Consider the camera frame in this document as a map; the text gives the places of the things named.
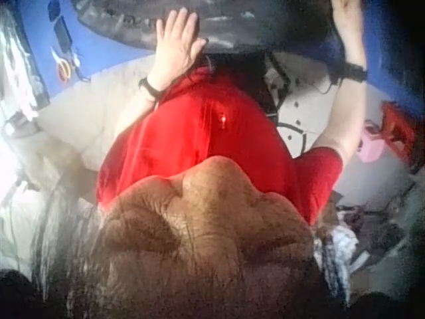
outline hand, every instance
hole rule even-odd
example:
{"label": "hand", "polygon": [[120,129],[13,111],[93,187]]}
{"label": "hand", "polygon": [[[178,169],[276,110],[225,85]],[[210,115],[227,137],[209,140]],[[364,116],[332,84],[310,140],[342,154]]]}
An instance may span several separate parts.
{"label": "hand", "polygon": [[364,50],[361,0],[332,0],[332,8],[333,20],[346,50]]}
{"label": "hand", "polygon": [[157,50],[155,64],[147,77],[156,90],[168,88],[172,82],[185,74],[196,60],[207,41],[195,39],[198,15],[189,15],[186,8],[172,10],[165,24],[157,20]]}

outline red object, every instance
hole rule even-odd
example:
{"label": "red object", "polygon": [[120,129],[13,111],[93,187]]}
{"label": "red object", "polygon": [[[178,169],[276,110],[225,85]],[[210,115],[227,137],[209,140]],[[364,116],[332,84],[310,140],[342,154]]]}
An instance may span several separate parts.
{"label": "red object", "polygon": [[260,191],[287,197],[310,224],[342,170],[329,148],[292,159],[274,124],[229,74],[212,78],[200,68],[117,138],[99,173],[98,201],[106,207],[147,176],[170,177],[217,155],[234,160]]}
{"label": "red object", "polygon": [[412,154],[415,129],[414,121],[397,109],[394,102],[383,102],[381,136],[394,153],[405,163],[409,163]]}

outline cloth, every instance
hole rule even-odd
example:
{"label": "cloth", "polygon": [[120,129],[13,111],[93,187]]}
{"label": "cloth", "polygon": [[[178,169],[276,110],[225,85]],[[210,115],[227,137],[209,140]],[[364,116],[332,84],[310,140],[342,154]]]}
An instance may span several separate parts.
{"label": "cloth", "polygon": [[349,266],[358,243],[354,232],[341,225],[334,227],[326,238],[314,235],[314,257],[332,297],[344,308],[350,304]]}
{"label": "cloth", "polygon": [[211,156],[235,161],[262,192],[287,197],[311,225],[342,170],[330,148],[292,159],[273,123],[239,89],[240,77],[198,68],[172,87],[158,109],[118,136],[98,178],[103,208],[135,182],[170,177]]}

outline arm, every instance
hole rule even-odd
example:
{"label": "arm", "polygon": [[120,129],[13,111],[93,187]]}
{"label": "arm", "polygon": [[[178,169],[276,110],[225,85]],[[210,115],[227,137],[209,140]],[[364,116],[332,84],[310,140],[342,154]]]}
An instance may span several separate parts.
{"label": "arm", "polygon": [[[196,60],[206,40],[196,38],[198,23],[196,13],[189,14],[186,8],[172,10],[167,22],[157,21],[157,49],[155,63],[147,77],[148,83],[157,91],[167,90],[172,83],[184,75]],[[115,138],[136,120],[154,111],[157,101],[141,87],[121,113],[115,129]]]}
{"label": "arm", "polygon": [[[332,0],[333,17],[347,62],[367,68],[360,0]],[[357,150],[365,121],[366,82],[344,79],[333,101],[326,129],[313,147],[334,149],[346,165]]]}

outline blue panel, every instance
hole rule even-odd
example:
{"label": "blue panel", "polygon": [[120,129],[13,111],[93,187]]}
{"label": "blue panel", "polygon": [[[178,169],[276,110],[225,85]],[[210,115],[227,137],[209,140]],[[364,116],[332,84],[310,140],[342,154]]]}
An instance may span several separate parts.
{"label": "blue panel", "polygon": [[[423,118],[424,54],[406,40],[407,36],[396,24],[385,2],[366,1],[363,41],[369,69],[368,83],[388,94],[406,113]],[[292,46],[286,50],[328,65],[335,64],[342,57],[342,47],[336,35],[323,43]]]}
{"label": "blue panel", "polygon": [[[76,75],[68,84],[58,79],[56,63],[51,47],[60,53],[53,31],[54,23],[48,19],[47,5],[50,0],[18,0],[17,5],[23,20],[23,27],[34,54],[40,74],[46,84],[50,97],[53,97],[78,81]],[[147,56],[152,51],[135,49],[113,40],[101,37],[78,22],[74,8],[69,0],[60,0],[60,11],[73,40],[72,49],[80,55],[81,71],[91,76],[115,65]]]}

